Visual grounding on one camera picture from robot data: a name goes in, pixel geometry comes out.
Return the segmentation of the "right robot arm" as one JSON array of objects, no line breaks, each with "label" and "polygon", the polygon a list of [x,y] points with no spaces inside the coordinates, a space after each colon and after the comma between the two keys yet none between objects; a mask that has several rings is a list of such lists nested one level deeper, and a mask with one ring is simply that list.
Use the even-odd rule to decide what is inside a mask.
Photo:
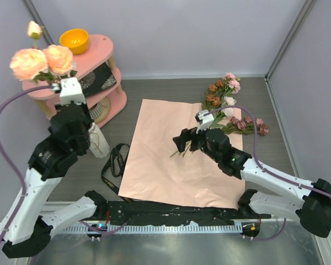
[{"label": "right robot arm", "polygon": [[300,223],[308,232],[322,238],[331,231],[331,184],[323,179],[312,182],[269,167],[250,154],[233,147],[220,129],[184,129],[173,138],[179,152],[200,150],[217,163],[226,175],[258,184],[272,192],[245,192],[238,201],[244,218],[268,214]]}]

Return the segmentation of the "pink wrapping paper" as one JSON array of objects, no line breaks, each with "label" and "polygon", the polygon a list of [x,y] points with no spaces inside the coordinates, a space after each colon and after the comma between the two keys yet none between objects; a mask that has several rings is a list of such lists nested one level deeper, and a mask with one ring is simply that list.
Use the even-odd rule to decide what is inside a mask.
[{"label": "pink wrapping paper", "polygon": [[180,206],[238,208],[245,182],[201,151],[178,153],[173,138],[197,126],[200,103],[143,99],[118,195]]}]

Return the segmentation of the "pale pink rose stem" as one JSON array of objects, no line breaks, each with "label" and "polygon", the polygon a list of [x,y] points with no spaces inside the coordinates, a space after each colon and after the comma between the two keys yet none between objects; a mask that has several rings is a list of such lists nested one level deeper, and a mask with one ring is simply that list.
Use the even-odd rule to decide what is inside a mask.
[{"label": "pale pink rose stem", "polygon": [[209,129],[213,128],[223,128],[225,134],[231,134],[236,131],[236,127],[231,124],[234,117],[234,108],[230,108],[229,106],[234,106],[236,104],[236,100],[230,96],[223,96],[221,100],[218,97],[209,98],[212,94],[206,96],[206,102],[202,105],[202,112],[207,113],[211,111],[215,111],[212,113],[213,121],[209,126]]}]

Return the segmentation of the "brown rose flower stem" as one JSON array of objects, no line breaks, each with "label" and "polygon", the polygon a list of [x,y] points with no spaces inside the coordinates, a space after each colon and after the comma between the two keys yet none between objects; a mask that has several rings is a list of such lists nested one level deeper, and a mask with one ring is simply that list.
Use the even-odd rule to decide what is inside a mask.
[{"label": "brown rose flower stem", "polygon": [[212,110],[221,105],[220,94],[223,90],[223,80],[217,80],[214,84],[207,87],[205,100],[202,103],[202,110]]}]

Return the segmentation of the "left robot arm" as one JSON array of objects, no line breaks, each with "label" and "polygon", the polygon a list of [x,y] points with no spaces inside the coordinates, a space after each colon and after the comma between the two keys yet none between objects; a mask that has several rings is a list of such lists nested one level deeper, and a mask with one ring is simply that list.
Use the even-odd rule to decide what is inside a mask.
[{"label": "left robot arm", "polygon": [[87,150],[97,158],[109,153],[108,143],[97,131],[86,104],[58,104],[56,110],[50,120],[50,135],[36,146],[21,178],[20,193],[0,222],[0,242],[4,242],[2,251],[8,258],[36,256],[64,228],[106,215],[106,200],[94,190],[61,210],[41,214],[52,191],[80,156]]}]

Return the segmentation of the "peach peony flower stem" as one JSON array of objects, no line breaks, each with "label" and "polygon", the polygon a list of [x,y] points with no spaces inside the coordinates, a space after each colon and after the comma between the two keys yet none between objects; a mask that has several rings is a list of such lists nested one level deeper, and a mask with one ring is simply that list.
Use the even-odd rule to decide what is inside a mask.
[{"label": "peach peony flower stem", "polygon": [[13,75],[20,81],[43,81],[49,85],[74,77],[77,71],[72,51],[61,45],[49,45],[40,49],[38,40],[43,33],[43,27],[36,22],[28,23],[27,35],[34,41],[34,46],[14,54],[9,64]]}]

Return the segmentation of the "mauve rose flower stem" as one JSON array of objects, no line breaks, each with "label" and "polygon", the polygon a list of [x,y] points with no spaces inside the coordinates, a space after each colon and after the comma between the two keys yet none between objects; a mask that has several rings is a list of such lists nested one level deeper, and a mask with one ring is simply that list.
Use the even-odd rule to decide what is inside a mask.
[{"label": "mauve rose flower stem", "polygon": [[264,123],[263,119],[259,118],[253,121],[248,115],[241,120],[235,116],[231,117],[229,122],[221,130],[227,135],[232,133],[249,135],[255,133],[254,126],[256,126],[257,134],[261,136],[265,136],[269,132],[268,126]]}]

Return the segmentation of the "pink peony flower stem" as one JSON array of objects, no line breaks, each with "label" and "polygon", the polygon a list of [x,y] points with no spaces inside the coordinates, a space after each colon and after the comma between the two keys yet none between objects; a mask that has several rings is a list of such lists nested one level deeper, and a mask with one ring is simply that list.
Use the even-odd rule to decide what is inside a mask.
[{"label": "pink peony flower stem", "polygon": [[232,73],[226,73],[222,78],[224,95],[229,96],[237,94],[241,90],[240,80],[240,77],[237,77]]}]

